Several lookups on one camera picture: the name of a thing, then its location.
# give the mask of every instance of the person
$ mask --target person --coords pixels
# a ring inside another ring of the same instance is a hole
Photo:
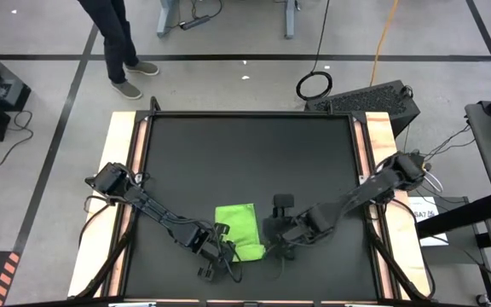
[[[128,72],[148,76],[155,76],[160,70],[152,63],[138,60],[124,0],[78,1],[105,38],[103,45],[111,86],[128,99],[140,99],[142,92],[126,80],[123,64]]]

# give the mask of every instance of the metal stand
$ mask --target metal stand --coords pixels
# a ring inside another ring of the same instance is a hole
[[[491,195],[418,223],[418,237],[424,239],[439,235],[489,218],[491,218]]]
[[[171,10],[174,6],[175,0],[160,0],[161,8],[159,14],[159,25],[157,26],[157,36],[162,38],[167,32],[170,31],[170,21]]]

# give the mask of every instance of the orange striped tape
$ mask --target orange striped tape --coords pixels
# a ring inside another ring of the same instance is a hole
[[[5,299],[7,298],[7,293],[9,293],[10,284],[13,281],[14,273],[16,267],[18,267],[18,262],[20,261],[20,256],[15,252],[9,254],[9,259],[5,261],[3,266],[3,272],[0,275],[0,306],[3,306]]]

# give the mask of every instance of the dark pants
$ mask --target dark pants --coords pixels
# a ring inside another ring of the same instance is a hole
[[[94,21],[101,35],[109,79],[115,84],[126,81],[123,63],[135,66],[139,62],[132,43],[130,23],[126,20],[124,0],[78,0]]]

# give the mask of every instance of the table leg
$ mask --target table leg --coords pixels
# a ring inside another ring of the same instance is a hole
[[[491,195],[419,222],[418,237],[424,239],[439,235],[489,218],[491,218]]]
[[[171,25],[168,25],[168,22],[170,21],[170,14],[174,2],[175,0],[160,0],[162,7],[160,8],[159,25],[157,26],[157,36],[159,36],[159,38],[162,38],[170,31]]]
[[[286,38],[295,35],[295,0],[286,0]]]

